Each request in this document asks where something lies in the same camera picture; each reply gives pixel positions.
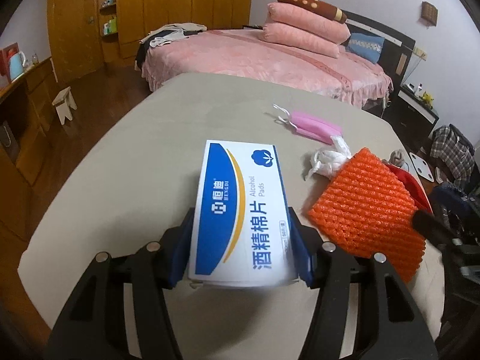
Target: nightstand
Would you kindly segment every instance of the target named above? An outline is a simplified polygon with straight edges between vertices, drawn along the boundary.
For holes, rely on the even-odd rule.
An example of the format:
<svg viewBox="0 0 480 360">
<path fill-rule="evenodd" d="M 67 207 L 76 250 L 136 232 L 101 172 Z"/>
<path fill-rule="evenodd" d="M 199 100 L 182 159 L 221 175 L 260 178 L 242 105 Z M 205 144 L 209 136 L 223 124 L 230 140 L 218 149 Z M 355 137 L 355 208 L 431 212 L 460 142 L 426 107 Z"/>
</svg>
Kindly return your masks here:
<svg viewBox="0 0 480 360">
<path fill-rule="evenodd" d="M 400 141 L 412 152 L 420 150 L 438 121 L 438 114 L 406 86 L 390 98 L 383 119 L 393 128 Z"/>
</svg>

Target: plaid cloth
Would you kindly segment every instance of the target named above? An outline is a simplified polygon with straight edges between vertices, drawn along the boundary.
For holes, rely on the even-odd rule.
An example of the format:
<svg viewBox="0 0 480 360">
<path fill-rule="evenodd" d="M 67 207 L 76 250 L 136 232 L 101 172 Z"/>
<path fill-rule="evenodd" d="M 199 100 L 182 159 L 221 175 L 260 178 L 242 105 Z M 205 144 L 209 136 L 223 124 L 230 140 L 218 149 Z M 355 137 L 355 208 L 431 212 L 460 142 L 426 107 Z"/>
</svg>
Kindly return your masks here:
<svg viewBox="0 0 480 360">
<path fill-rule="evenodd" d="M 463 190 L 470 180 L 475 160 L 469 147 L 450 126 L 441 126 L 433 132 L 430 157 L 445 162 L 455 178 L 454 185 Z"/>
</svg>

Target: orange dishcloth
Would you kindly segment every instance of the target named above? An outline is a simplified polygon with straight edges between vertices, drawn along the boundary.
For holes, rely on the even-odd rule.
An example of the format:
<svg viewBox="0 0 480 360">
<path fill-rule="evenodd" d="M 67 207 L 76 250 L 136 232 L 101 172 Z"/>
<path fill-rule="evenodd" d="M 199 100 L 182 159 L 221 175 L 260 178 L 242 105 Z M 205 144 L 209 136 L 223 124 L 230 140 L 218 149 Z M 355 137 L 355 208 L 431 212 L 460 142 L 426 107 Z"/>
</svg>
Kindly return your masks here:
<svg viewBox="0 0 480 360">
<path fill-rule="evenodd" d="M 408 283 L 425 250 L 410 225 L 417 210 L 401 181 L 363 148 L 349 160 L 309 211 L 320 230 L 359 257 L 382 252 Z"/>
</svg>

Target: dark wood floor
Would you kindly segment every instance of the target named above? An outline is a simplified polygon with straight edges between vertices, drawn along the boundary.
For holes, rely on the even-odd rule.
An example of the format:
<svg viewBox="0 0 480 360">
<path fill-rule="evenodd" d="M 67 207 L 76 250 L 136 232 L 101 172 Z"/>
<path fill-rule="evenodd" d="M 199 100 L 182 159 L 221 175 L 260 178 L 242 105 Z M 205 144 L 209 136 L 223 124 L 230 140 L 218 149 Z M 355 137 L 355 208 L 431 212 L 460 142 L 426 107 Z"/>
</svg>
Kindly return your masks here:
<svg viewBox="0 0 480 360">
<path fill-rule="evenodd" d="M 78 106 L 73 121 L 62 126 L 58 120 L 48 137 L 51 151 L 34 184 L 31 215 L 28 220 L 32 235 L 45 211 L 83 157 L 129 110 L 150 94 L 148 84 L 132 67 L 103 68 L 69 84 Z M 10 312 L 13 323 L 42 349 L 50 329 L 37 313 L 18 277 L 16 268 L 27 244 L 12 237 L 0 240 L 0 298 Z"/>
</svg>

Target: small step stool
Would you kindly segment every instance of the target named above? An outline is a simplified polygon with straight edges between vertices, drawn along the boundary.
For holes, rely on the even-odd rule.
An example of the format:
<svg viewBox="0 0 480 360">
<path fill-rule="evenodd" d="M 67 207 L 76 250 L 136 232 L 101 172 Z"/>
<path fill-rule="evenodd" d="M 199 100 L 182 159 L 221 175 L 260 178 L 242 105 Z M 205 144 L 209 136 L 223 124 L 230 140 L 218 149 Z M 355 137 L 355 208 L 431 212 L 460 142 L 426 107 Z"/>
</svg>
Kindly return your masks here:
<svg viewBox="0 0 480 360">
<path fill-rule="evenodd" d="M 72 120 L 74 117 L 71 114 L 71 109 L 77 109 L 77 104 L 75 104 L 74 97 L 70 92 L 71 87 L 61 90 L 55 100 L 52 102 L 52 105 L 57 109 L 58 118 L 62 125 L 65 124 L 65 118 Z"/>
</svg>

